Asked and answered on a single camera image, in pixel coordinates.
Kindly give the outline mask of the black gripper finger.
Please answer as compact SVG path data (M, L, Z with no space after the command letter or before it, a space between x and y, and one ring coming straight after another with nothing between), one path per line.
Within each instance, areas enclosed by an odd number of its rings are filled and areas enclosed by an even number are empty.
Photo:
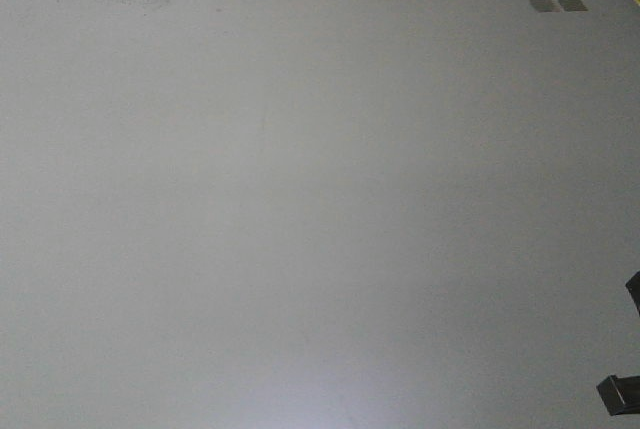
M640 272L636 272L626 283L625 287L630 294L630 297L636 307L638 313L640 313Z
M633 415L640 411L640 377L610 375L596 386L610 416Z

